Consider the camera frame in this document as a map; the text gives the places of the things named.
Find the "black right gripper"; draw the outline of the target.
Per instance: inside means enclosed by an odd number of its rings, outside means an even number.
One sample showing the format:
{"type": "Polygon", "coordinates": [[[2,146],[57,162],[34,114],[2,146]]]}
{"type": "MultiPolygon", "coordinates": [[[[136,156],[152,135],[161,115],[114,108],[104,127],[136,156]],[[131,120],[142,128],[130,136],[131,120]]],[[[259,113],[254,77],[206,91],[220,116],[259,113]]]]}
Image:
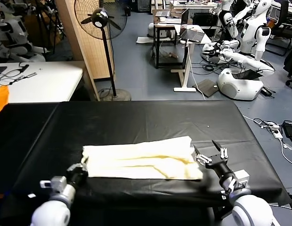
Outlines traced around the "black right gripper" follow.
{"type": "Polygon", "coordinates": [[[195,161],[199,162],[201,165],[205,165],[207,169],[228,169],[227,161],[228,161],[228,151],[227,148],[222,147],[220,143],[217,141],[212,140],[212,143],[220,152],[220,154],[212,155],[207,157],[199,152],[197,147],[194,147],[194,159],[195,161]]]}

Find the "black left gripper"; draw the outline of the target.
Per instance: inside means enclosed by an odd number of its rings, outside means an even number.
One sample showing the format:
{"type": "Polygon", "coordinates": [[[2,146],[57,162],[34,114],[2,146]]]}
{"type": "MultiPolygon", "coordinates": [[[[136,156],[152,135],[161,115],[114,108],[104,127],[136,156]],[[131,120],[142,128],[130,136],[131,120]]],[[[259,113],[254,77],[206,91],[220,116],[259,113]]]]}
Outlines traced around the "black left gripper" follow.
{"type": "Polygon", "coordinates": [[[82,157],[81,159],[81,167],[77,167],[78,164],[72,164],[67,170],[66,170],[66,178],[67,183],[72,186],[81,186],[88,177],[87,170],[87,161],[88,157],[82,157]]]}

